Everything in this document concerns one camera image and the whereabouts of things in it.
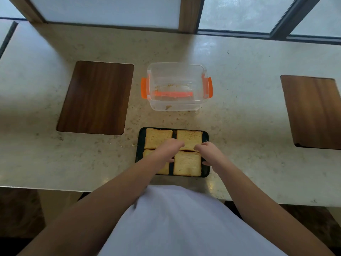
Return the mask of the person's right hand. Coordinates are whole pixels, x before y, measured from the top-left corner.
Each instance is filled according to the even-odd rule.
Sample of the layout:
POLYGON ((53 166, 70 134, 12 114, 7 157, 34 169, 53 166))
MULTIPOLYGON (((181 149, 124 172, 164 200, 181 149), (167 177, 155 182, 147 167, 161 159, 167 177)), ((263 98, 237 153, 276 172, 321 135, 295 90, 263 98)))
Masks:
POLYGON ((204 161, 210 162, 212 169, 221 175, 232 165, 230 160, 212 142, 204 142, 194 147, 204 161))

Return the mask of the beige table support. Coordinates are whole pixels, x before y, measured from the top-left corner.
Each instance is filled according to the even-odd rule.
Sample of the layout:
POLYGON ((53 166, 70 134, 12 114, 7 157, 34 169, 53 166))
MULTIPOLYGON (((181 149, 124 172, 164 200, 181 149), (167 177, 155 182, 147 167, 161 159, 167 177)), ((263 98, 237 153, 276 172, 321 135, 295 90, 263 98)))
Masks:
POLYGON ((83 194, 83 192, 44 189, 38 189, 37 192, 46 226, 75 204, 83 194))

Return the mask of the person's left forearm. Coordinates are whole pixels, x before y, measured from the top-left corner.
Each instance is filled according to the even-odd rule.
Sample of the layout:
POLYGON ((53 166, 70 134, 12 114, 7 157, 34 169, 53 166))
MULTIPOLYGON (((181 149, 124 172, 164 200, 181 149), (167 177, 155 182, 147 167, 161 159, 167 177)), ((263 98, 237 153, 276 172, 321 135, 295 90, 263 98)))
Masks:
POLYGON ((89 256, 168 159, 148 155, 62 212, 17 256, 89 256))

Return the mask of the white shirt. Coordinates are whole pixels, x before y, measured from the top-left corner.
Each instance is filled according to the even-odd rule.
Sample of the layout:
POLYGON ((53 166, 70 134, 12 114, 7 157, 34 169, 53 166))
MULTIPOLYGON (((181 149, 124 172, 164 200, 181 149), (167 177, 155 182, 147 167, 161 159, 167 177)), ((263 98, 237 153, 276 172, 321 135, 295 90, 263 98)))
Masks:
POLYGON ((286 256, 211 196, 148 186, 98 256, 286 256))

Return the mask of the clear container with orange clips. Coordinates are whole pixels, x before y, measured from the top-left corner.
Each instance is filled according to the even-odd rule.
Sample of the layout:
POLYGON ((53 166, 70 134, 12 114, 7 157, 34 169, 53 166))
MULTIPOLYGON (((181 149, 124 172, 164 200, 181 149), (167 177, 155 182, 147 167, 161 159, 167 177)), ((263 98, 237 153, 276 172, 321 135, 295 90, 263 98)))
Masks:
POLYGON ((212 79, 201 64, 151 63, 140 86, 155 111, 197 111, 213 97, 212 79))

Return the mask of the wooden window post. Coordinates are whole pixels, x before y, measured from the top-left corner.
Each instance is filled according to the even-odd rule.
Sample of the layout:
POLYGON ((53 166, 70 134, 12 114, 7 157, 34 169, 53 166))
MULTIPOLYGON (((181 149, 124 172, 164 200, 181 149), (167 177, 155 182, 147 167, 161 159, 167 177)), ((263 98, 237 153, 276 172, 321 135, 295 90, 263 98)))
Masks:
POLYGON ((47 23, 30 0, 9 0, 30 23, 47 23))
POLYGON ((204 0, 181 0, 178 32, 196 34, 204 0))

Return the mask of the dark metal window frame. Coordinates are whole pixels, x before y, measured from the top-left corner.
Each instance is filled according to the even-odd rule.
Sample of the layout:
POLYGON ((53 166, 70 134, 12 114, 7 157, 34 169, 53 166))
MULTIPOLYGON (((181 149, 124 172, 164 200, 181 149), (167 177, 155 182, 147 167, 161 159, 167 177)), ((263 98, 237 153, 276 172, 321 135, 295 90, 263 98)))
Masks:
POLYGON ((204 1, 201 1, 196 26, 196 35, 219 36, 228 38, 261 39, 270 41, 302 42, 341 46, 341 37, 306 34, 292 34, 292 31, 304 20, 321 0, 294 0, 269 33, 251 31, 232 31, 217 29, 200 29, 204 1))

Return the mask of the dark metal frame strip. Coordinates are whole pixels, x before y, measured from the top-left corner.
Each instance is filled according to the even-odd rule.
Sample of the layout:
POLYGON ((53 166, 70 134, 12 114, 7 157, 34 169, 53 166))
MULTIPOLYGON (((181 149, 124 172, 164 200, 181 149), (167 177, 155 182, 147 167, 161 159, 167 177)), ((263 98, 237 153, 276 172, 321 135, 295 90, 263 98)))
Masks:
POLYGON ((15 20, 0 19, 0 59, 2 58, 17 26, 18 22, 15 20))

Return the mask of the dark wooden placemat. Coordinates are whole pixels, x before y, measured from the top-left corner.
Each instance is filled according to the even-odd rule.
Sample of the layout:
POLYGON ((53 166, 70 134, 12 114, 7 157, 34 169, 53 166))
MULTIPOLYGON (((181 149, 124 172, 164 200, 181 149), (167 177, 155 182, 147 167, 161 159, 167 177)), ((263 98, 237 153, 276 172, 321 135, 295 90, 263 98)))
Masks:
POLYGON ((134 65, 77 61, 56 130, 122 135, 134 65))
POLYGON ((296 147, 341 150, 341 96, 333 78, 280 76, 296 147))

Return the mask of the person's right forearm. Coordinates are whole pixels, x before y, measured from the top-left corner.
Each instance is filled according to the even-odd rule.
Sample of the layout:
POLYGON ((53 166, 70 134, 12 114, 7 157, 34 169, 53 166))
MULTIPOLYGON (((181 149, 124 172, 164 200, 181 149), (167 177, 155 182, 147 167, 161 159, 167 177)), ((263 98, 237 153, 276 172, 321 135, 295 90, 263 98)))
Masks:
POLYGON ((288 256, 335 256, 228 159, 212 164, 243 220, 288 256))

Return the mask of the person's left hand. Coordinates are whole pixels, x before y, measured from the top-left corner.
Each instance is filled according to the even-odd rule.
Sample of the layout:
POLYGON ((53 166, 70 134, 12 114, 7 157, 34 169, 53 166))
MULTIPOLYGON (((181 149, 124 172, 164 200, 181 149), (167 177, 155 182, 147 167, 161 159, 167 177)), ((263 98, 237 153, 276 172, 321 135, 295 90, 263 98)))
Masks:
POLYGON ((158 172, 164 167, 166 163, 166 157, 174 157, 179 149, 185 144, 183 141, 177 139, 168 139, 163 142, 153 153, 149 155, 152 167, 158 172))

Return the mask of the toasted bread slice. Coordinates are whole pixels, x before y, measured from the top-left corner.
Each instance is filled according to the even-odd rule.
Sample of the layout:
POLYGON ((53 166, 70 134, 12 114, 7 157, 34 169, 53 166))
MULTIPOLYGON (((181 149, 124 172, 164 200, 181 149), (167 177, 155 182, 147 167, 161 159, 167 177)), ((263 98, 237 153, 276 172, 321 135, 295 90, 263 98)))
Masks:
POLYGON ((179 151, 191 151, 197 152, 194 147, 197 144, 202 143, 202 131, 194 131, 194 130, 177 130, 176 131, 176 139, 183 141, 184 146, 179 149, 179 151))
MULTIPOLYGON (((154 150, 144 150, 143 151, 143 158, 145 158, 146 156, 148 156, 149 154, 153 153, 154 150)), ((161 168, 156 175, 169 175, 169 162, 166 162, 164 167, 161 168)))
POLYGON ((179 151, 174 156, 173 175, 200 177, 202 159, 198 152, 179 151))
POLYGON ((172 139, 172 135, 172 130, 158 130, 147 128, 144 149, 155 150, 166 140, 172 139))

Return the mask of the black rectangular tray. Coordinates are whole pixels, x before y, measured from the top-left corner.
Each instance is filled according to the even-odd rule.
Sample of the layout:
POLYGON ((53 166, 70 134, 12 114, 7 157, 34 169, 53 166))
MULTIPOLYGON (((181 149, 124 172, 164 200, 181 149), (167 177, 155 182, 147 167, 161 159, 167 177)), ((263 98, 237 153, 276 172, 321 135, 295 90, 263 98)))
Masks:
MULTIPOLYGON (((136 151, 136 158, 135 161, 138 162, 139 160, 141 160, 143 158, 143 151, 144 151, 144 145, 145 145, 145 137, 146 137, 146 129, 148 127, 143 127, 142 129, 140 129, 139 131, 139 136, 138 136, 138 143, 137 143, 137 151, 136 151)), ((153 128, 153 129, 158 129, 158 130, 172 130, 173 131, 173 135, 172 138, 176 139, 176 131, 178 129, 166 129, 166 128, 153 128)), ((209 141, 209 135, 207 132, 202 131, 203 135, 202 135, 202 142, 207 142, 209 141)), ((205 165, 201 165, 202 166, 202 174, 200 177, 205 178, 210 174, 210 167, 205 166, 205 165)), ((170 163, 169 165, 169 175, 165 175, 165 176, 174 176, 173 175, 173 167, 174 167, 174 163, 170 163)))

